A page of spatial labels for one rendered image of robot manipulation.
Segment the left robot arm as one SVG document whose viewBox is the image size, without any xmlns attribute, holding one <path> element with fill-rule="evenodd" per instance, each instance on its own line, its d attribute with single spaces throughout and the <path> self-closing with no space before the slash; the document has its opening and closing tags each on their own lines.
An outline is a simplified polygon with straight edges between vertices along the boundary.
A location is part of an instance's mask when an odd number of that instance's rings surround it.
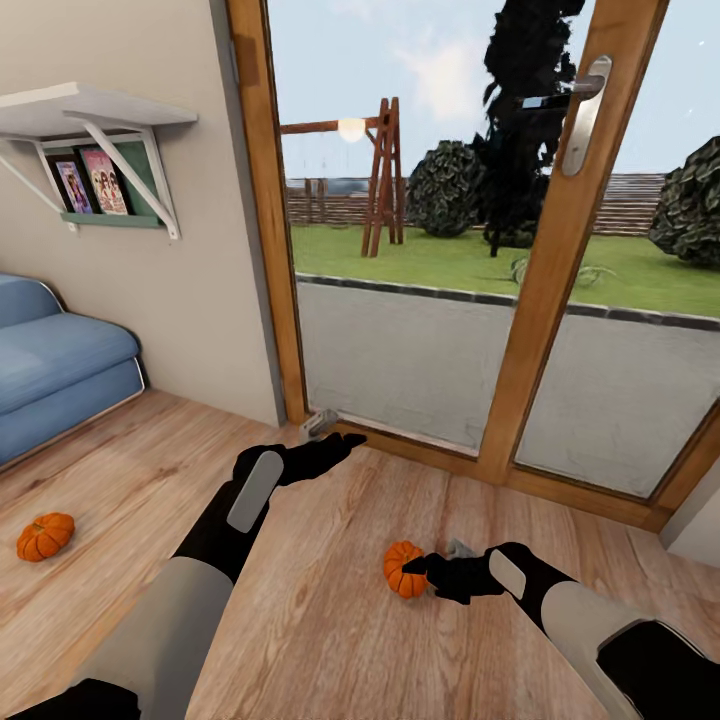
<svg viewBox="0 0 720 720">
<path fill-rule="evenodd" d="M 367 441 L 352 433 L 322 438 L 338 417 L 320 410 L 299 427 L 295 448 L 257 445 L 239 453 L 232 481 L 63 693 L 5 720 L 185 720 L 273 491 L 328 473 Z"/>
</svg>

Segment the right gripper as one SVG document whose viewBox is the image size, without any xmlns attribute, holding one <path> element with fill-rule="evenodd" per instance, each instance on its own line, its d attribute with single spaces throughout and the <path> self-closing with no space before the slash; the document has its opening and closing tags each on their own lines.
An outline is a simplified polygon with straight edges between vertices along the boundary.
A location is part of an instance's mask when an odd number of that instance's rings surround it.
<svg viewBox="0 0 720 720">
<path fill-rule="evenodd" d="M 435 597 L 455 599 L 461 605 L 469 605 L 471 597 L 479 597 L 468 583 L 466 566 L 470 560 L 447 561 L 438 553 L 431 553 L 425 557 L 417 557 L 402 566 L 403 573 L 425 575 L 427 581 L 437 590 Z"/>
</svg>

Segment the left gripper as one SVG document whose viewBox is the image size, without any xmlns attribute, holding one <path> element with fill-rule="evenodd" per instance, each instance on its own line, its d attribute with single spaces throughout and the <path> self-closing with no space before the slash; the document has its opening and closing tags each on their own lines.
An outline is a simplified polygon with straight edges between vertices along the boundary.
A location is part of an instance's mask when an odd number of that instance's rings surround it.
<svg viewBox="0 0 720 720">
<path fill-rule="evenodd" d="M 323 473 L 328 473 L 337 463 L 350 456 L 352 448 L 363 445 L 367 441 L 366 436 L 361 434 L 346 434 L 341 437 L 340 433 L 333 433 L 324 436 L 321 441 L 299 445 L 309 456 L 309 479 L 316 479 Z"/>
</svg>

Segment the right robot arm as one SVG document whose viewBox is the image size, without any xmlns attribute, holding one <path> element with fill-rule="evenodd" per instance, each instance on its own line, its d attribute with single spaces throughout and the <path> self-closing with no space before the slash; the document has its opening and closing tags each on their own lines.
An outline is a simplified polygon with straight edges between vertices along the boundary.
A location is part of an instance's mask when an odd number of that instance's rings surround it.
<svg viewBox="0 0 720 720">
<path fill-rule="evenodd" d="M 477 557 L 453 539 L 445 551 L 402 572 L 426 574 L 435 597 L 461 605 L 511 593 L 613 720 L 720 720 L 720 665 L 678 627 L 577 583 L 521 544 Z"/>
</svg>

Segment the pumpkin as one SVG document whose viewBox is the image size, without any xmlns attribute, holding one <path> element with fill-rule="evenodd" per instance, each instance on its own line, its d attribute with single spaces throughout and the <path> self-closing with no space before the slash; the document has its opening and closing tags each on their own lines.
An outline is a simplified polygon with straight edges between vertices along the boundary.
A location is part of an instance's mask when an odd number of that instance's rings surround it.
<svg viewBox="0 0 720 720">
<path fill-rule="evenodd" d="M 403 599 L 420 597 L 425 592 L 425 587 L 429 586 L 426 574 L 402 572 L 402 566 L 417 557 L 425 557 L 424 551 L 420 547 L 415 547 L 411 541 L 395 543 L 385 553 L 383 573 L 388 579 L 389 587 L 399 593 Z"/>
<path fill-rule="evenodd" d="M 39 562 L 56 555 L 69 544 L 75 530 L 74 519 L 63 513 L 37 517 L 27 525 L 17 541 L 17 555 L 29 562 Z"/>
</svg>

